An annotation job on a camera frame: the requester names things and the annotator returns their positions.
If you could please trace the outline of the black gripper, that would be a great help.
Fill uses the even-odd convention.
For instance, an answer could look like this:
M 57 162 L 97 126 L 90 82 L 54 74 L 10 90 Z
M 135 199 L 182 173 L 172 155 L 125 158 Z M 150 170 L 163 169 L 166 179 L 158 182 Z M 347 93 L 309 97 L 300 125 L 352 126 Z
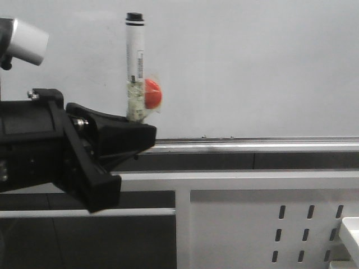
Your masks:
M 153 147 L 157 128 L 77 103 L 65 110 L 56 89 L 28 97 L 1 101 L 1 192 L 53 183 L 89 212 L 115 206 L 121 178 L 105 170 Z M 87 124 L 76 132 L 69 116 Z

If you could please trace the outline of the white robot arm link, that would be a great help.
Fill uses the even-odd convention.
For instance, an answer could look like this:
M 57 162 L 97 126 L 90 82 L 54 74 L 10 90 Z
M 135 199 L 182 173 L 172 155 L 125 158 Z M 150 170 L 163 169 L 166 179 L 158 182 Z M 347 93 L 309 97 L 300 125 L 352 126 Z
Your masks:
M 10 70 L 17 58 L 39 66 L 47 50 L 49 34 L 18 18 L 1 18 L 1 69 Z

